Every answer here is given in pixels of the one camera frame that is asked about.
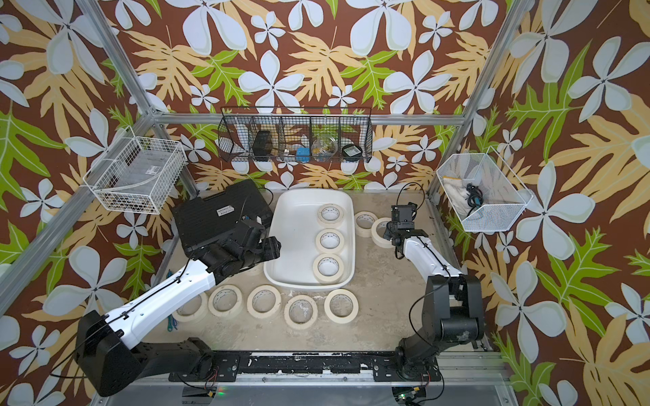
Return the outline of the masking tape roll eight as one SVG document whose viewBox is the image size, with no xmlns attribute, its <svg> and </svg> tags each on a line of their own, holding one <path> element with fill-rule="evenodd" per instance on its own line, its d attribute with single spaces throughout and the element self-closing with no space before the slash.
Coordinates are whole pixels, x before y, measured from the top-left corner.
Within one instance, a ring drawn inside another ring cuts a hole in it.
<svg viewBox="0 0 650 406">
<path fill-rule="evenodd" d="M 355 214 L 355 233 L 362 238 L 372 237 L 372 226 L 378 220 L 377 215 L 370 211 L 359 211 Z"/>
</svg>

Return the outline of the masking tape roll four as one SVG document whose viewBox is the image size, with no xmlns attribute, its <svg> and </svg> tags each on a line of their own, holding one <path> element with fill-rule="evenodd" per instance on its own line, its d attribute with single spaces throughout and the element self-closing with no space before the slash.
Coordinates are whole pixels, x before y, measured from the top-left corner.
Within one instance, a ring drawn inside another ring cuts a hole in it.
<svg viewBox="0 0 650 406">
<path fill-rule="evenodd" d="M 232 284 L 217 287 L 208 298 L 208 311 L 215 317 L 228 320 L 243 310 L 243 294 Z"/>
</svg>

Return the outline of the masking tape roll seven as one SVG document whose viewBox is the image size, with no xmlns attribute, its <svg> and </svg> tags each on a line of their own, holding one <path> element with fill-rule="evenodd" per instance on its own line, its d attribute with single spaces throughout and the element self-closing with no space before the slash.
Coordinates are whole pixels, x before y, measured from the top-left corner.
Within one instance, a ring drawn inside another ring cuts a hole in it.
<svg viewBox="0 0 650 406">
<path fill-rule="evenodd" d="M 248 313 L 259 320 L 275 316 L 281 305 L 281 293 L 271 285 L 261 285 L 253 289 L 246 301 Z"/>
</svg>

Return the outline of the masking tape roll three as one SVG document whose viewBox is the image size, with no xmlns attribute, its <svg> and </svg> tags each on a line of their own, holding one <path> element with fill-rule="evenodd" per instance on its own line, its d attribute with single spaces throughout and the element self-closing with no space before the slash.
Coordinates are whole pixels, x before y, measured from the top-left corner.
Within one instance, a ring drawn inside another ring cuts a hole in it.
<svg viewBox="0 0 650 406">
<path fill-rule="evenodd" d="M 208 296 L 201 293 L 174 311 L 173 317 L 179 323 L 188 323 L 201 320 L 207 313 Z"/>
</svg>

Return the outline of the white plastic storage box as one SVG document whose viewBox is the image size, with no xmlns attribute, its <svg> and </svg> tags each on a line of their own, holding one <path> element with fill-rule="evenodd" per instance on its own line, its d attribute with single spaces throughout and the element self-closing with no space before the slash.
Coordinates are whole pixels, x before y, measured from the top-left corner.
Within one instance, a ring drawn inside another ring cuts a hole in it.
<svg viewBox="0 0 650 406">
<path fill-rule="evenodd" d="M 321 254 L 315 240 L 326 229 L 317 221 L 317 210 L 325 204 L 336 204 L 345 210 L 345 220 L 334 228 L 345 238 L 345 248 L 338 255 L 344 263 L 344 274 L 336 284 L 320 284 L 312 264 Z M 279 259 L 264 265 L 266 278 L 286 289 L 327 291 L 340 289 L 355 275 L 354 206 L 344 192 L 328 189 L 295 189 L 282 194 L 275 208 L 270 234 L 281 243 Z"/>
</svg>

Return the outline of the masking tape roll nine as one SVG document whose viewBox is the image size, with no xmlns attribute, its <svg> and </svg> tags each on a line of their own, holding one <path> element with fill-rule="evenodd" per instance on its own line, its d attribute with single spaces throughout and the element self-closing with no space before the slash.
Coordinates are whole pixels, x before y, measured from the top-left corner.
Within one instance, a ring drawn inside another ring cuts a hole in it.
<svg viewBox="0 0 650 406">
<path fill-rule="evenodd" d="M 294 330 L 306 330 L 318 319 L 318 306 L 315 300 L 307 295 L 291 298 L 284 308 L 284 320 Z"/>
</svg>

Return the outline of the masking tape roll twelve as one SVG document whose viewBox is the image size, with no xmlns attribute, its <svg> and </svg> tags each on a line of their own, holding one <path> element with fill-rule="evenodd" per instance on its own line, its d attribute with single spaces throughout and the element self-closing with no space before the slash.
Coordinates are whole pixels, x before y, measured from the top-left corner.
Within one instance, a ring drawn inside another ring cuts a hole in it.
<svg viewBox="0 0 650 406">
<path fill-rule="evenodd" d="M 326 297 L 324 310 L 330 321 L 349 324 L 357 318 L 360 306 L 355 294 L 347 289 L 335 289 Z"/>
</svg>

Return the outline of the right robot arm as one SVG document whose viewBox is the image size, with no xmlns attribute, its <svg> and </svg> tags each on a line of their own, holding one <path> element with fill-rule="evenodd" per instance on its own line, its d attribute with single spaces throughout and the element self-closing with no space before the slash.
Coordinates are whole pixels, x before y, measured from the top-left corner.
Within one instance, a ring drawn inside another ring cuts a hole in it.
<svg viewBox="0 0 650 406">
<path fill-rule="evenodd" d="M 477 277 L 453 267 L 434 247 L 428 234 L 415 228 L 418 205 L 391 206 L 384 238 L 397 259 L 416 267 L 426 283 L 421 304 L 421 327 L 396 348 L 396 365 L 404 380 L 428 375 L 443 351 L 484 338 L 482 288 Z"/>
</svg>

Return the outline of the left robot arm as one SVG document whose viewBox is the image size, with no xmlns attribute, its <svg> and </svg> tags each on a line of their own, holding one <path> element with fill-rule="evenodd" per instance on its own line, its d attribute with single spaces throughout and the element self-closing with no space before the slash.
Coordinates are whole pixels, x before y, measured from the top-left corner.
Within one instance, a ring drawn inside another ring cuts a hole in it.
<svg viewBox="0 0 650 406">
<path fill-rule="evenodd" d="M 281 243 L 250 218 L 188 255 L 184 268 L 141 297 L 101 316 L 84 315 L 78 326 L 74 361 L 102 397 L 138 379 L 176 373 L 207 379 L 215 369 L 213 351 L 199 338 L 180 343 L 146 343 L 161 321 L 228 277 L 280 257 Z"/>
</svg>

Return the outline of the masking tape roll five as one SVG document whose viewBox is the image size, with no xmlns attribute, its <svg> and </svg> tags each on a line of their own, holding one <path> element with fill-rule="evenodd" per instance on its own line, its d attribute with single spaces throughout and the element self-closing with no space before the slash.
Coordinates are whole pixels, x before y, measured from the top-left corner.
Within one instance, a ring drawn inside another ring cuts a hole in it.
<svg viewBox="0 0 650 406">
<path fill-rule="evenodd" d="M 384 234 L 390 221 L 390 218 L 379 218 L 373 223 L 371 228 L 371 238 L 373 243 L 383 249 L 390 249 L 392 247 L 391 240 L 386 240 L 386 238 L 384 238 Z"/>
</svg>

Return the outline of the masking tape roll six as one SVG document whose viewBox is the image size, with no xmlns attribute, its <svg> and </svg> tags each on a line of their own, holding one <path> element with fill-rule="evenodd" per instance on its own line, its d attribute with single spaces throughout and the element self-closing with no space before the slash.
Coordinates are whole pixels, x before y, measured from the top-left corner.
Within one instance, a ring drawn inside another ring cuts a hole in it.
<svg viewBox="0 0 650 406">
<path fill-rule="evenodd" d="M 317 210 L 317 221 L 324 228 L 338 228 L 345 220 L 345 210 L 336 204 L 325 204 Z"/>
</svg>

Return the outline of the masking tape roll eleven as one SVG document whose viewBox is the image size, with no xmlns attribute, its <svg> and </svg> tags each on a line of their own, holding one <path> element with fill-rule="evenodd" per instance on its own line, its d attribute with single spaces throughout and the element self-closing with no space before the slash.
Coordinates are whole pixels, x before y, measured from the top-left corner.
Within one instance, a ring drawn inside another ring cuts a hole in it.
<svg viewBox="0 0 650 406">
<path fill-rule="evenodd" d="M 320 284 L 336 284 L 344 274 L 344 263 L 338 255 L 321 254 L 312 264 L 312 273 Z"/>
</svg>

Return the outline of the black box in basket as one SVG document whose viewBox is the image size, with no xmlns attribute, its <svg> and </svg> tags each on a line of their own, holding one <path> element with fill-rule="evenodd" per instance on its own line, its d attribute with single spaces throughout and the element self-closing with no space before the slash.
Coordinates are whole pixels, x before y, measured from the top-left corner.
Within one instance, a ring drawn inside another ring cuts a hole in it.
<svg viewBox="0 0 650 406">
<path fill-rule="evenodd" d="M 259 161 L 272 155 L 273 136 L 270 131 L 260 130 L 256 133 L 252 145 L 252 152 L 255 159 Z"/>
</svg>

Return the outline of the blue box in basket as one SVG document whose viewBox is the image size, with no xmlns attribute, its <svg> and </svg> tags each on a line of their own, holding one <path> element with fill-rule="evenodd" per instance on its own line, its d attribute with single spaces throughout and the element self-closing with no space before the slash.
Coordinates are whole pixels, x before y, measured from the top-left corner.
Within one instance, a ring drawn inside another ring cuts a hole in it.
<svg viewBox="0 0 650 406">
<path fill-rule="evenodd" d="M 300 147 L 296 151 L 296 162 L 306 163 L 311 160 L 311 150 L 307 147 Z"/>
</svg>

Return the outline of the black plastic tool case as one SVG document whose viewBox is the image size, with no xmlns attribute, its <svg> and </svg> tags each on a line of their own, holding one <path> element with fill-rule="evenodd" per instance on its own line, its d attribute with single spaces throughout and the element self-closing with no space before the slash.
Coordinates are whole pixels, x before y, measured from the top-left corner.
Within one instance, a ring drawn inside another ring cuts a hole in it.
<svg viewBox="0 0 650 406">
<path fill-rule="evenodd" d="M 196 257 L 203 247 L 229 237 L 242 218 L 260 220 L 266 228 L 273 219 L 270 206 L 250 179 L 215 195 L 185 201 L 172 213 L 187 257 Z"/>
</svg>

